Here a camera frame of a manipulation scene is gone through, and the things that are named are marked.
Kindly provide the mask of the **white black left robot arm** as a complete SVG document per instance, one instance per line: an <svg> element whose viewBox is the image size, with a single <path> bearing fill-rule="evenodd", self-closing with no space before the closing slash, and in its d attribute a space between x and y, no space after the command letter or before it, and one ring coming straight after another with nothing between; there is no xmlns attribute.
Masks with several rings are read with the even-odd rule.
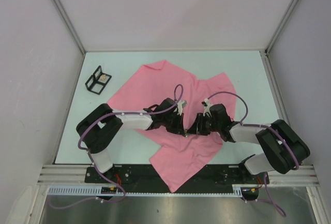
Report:
<svg viewBox="0 0 331 224"><path fill-rule="evenodd" d="M114 177L107 148L120 130L154 130L163 126L170 133L183 135L183 108L186 105L185 100L166 98L161 104L139 112L122 112L103 103L78 123L79 148L88 152L97 168L96 176L107 183Z"/></svg>

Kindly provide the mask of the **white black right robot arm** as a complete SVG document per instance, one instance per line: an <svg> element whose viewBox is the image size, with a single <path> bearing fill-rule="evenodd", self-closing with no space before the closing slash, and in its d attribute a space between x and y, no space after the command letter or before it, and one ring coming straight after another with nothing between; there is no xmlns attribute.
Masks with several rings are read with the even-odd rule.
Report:
<svg viewBox="0 0 331 224"><path fill-rule="evenodd" d="M310 156L308 146L284 120L268 125L242 124L231 120L223 104L212 104L205 99L202 105L204 112L197 114L188 134L208 136L215 132L224 142L247 142L262 148L263 153L241 162L244 167L239 169L238 176L244 183L251 183L262 172L275 170L286 174L297 170Z"/></svg>

